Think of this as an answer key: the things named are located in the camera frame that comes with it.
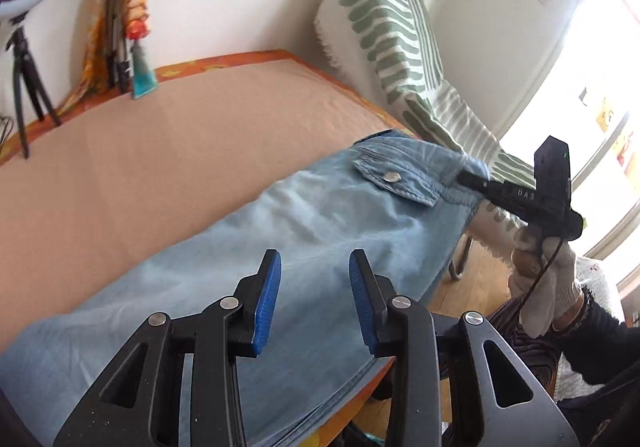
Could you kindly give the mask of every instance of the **light blue shirt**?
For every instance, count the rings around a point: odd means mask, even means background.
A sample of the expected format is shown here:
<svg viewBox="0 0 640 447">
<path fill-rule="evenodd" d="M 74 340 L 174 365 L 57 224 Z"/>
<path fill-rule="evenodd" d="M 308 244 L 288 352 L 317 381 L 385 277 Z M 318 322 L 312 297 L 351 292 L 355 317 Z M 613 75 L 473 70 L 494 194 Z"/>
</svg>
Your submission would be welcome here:
<svg viewBox="0 0 640 447">
<path fill-rule="evenodd" d="M 374 135 L 274 183 L 204 232 L 147 259 L 68 315 L 29 326 L 0 357 L 0 387 L 44 446 L 152 313 L 199 313 L 282 256 L 269 341 L 238 359 L 248 444 L 287 446 L 322 425 L 382 367 L 362 341 L 349 255 L 420 299 L 446 269 L 480 195 L 455 183 L 487 167 L 396 130 Z M 189 401 L 186 364 L 182 399 Z M 182 407 L 180 444 L 188 445 Z"/>
</svg>

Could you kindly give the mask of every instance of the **pocket flap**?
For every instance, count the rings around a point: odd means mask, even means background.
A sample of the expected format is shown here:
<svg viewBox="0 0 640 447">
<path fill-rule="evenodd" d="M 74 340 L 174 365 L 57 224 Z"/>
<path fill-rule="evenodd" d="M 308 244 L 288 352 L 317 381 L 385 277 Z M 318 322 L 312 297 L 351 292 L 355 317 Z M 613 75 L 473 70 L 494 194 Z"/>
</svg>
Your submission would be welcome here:
<svg viewBox="0 0 640 447">
<path fill-rule="evenodd" d="M 353 166 L 370 182 L 381 189 L 428 207 L 440 198 L 442 185 L 424 171 L 412 170 L 384 157 L 363 151 L 353 160 Z"/>
</svg>

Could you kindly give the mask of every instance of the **green striped cushion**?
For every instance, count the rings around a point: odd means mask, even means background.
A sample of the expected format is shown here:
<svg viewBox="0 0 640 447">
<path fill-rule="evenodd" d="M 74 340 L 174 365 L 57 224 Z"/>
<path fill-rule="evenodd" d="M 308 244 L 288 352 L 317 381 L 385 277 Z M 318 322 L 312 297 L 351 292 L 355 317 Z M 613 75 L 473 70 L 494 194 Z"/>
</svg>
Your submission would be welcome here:
<svg viewBox="0 0 640 447">
<path fill-rule="evenodd" d="M 365 98 L 424 140 L 483 160 L 494 178 L 532 185 L 532 168 L 505 153 L 443 80 L 422 0 L 322 0 L 316 29 L 332 64 Z"/>
<path fill-rule="evenodd" d="M 359 46 L 359 58 L 366 60 L 370 74 L 377 79 L 374 94 L 367 90 L 368 85 L 359 88 L 356 84 L 360 93 L 425 140 L 462 150 L 438 122 L 428 101 L 428 92 L 442 82 L 442 62 L 422 0 L 332 1 L 337 1 L 341 16 L 350 24 L 351 38 Z M 330 26 L 337 21 L 323 18 L 322 12 L 321 6 L 316 26 L 323 22 Z M 334 51 L 335 43 L 323 37 L 328 30 L 330 27 L 318 29 L 325 48 L 339 68 L 348 69 L 348 62 L 340 62 L 347 52 Z"/>
</svg>

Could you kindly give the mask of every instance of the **metal screw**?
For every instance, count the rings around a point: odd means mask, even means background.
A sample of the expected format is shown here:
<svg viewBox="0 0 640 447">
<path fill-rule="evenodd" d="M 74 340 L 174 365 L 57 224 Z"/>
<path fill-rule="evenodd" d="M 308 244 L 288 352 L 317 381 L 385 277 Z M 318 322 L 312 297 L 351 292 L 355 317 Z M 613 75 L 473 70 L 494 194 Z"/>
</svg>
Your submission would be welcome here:
<svg viewBox="0 0 640 447">
<path fill-rule="evenodd" d="M 152 326 L 162 326 L 166 322 L 166 315 L 164 313 L 154 313 L 148 318 L 148 322 Z"/>
<path fill-rule="evenodd" d="M 235 297 L 225 297 L 222 301 L 220 301 L 220 306 L 225 310 L 232 310 L 233 308 L 238 308 L 240 301 Z"/>
<path fill-rule="evenodd" d="M 484 318 L 478 312 L 467 312 L 465 314 L 465 321 L 473 326 L 478 326 L 482 324 Z"/>
<path fill-rule="evenodd" d="M 408 299 L 404 295 L 399 295 L 391 299 L 391 304 L 398 309 L 404 310 L 405 308 L 409 308 L 409 306 L 411 306 L 411 299 Z"/>
<path fill-rule="evenodd" d="M 397 183 L 402 179 L 400 173 L 395 171 L 385 172 L 385 175 L 382 176 L 382 179 L 387 183 Z"/>
</svg>

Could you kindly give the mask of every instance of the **black sleeve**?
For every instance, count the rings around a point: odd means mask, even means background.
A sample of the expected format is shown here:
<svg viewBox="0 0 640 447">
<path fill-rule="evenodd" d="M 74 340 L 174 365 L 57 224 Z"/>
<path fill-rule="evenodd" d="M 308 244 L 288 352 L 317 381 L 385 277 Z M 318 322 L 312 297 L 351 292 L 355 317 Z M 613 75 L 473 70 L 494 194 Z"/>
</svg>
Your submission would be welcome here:
<svg viewBox="0 0 640 447">
<path fill-rule="evenodd" d="M 574 371 L 590 384 L 607 383 L 640 359 L 640 328 L 627 328 L 585 290 L 585 303 L 564 331 L 550 331 Z"/>
</svg>

